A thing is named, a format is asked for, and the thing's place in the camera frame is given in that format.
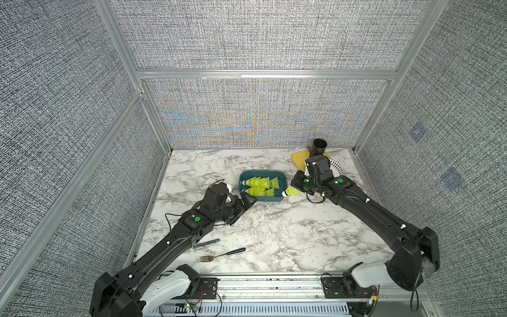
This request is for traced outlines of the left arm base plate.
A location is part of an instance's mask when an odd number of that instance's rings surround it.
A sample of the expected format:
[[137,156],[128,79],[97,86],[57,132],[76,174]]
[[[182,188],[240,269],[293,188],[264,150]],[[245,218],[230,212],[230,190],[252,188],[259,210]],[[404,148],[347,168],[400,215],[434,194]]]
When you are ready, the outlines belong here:
[[192,281],[189,289],[180,297],[175,299],[216,299],[219,279],[200,277],[199,280]]

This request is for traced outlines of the yellow shuttlecock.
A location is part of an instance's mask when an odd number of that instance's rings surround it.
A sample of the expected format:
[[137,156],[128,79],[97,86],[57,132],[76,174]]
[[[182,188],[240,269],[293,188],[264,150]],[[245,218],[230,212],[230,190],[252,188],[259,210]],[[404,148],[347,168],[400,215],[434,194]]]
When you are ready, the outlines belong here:
[[261,177],[252,177],[247,180],[242,181],[242,185],[248,186],[248,187],[262,187],[269,189],[269,177],[261,178]]
[[253,196],[253,197],[264,197],[264,198],[272,198],[275,196],[274,188],[262,188],[262,187],[250,187],[244,190],[245,193]]
[[301,195],[302,192],[293,186],[288,186],[286,190],[282,192],[282,197],[289,197],[294,195]]

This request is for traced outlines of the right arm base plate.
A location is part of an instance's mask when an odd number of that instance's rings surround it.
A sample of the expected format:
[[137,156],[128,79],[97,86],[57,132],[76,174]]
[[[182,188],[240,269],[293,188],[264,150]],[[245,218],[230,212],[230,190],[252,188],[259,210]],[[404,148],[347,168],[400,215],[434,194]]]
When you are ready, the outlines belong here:
[[320,276],[320,282],[326,299],[369,299],[377,295],[375,287],[361,288],[348,279],[328,273]]

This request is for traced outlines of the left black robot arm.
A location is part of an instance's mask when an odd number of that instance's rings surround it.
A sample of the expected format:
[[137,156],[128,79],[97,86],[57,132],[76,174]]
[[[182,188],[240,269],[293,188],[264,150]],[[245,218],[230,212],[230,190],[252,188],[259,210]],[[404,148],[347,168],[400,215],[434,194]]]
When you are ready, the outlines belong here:
[[91,316],[143,316],[167,299],[181,297],[195,287],[199,274],[182,265],[161,279],[165,269],[191,249],[216,223],[234,224],[257,199],[249,194],[208,192],[143,257],[115,275],[104,273],[95,283],[89,314]]

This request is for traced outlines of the yellow shuttlecock edge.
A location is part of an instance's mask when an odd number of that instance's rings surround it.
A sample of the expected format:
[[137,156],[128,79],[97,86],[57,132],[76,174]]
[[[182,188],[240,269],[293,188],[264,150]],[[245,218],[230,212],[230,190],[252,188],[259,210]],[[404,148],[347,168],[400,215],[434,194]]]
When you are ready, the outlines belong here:
[[279,180],[277,177],[269,180],[269,187],[274,189],[279,189]]

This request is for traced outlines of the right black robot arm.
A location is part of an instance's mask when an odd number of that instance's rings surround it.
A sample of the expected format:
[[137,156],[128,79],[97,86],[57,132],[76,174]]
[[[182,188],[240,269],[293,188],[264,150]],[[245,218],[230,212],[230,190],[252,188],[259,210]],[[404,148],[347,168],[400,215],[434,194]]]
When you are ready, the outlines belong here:
[[350,178],[338,176],[322,182],[299,170],[290,185],[307,194],[322,194],[349,211],[393,251],[389,260],[361,262],[343,274],[343,289],[349,296],[378,285],[396,285],[415,292],[425,278],[440,268],[437,234],[429,227],[420,229],[394,215]]

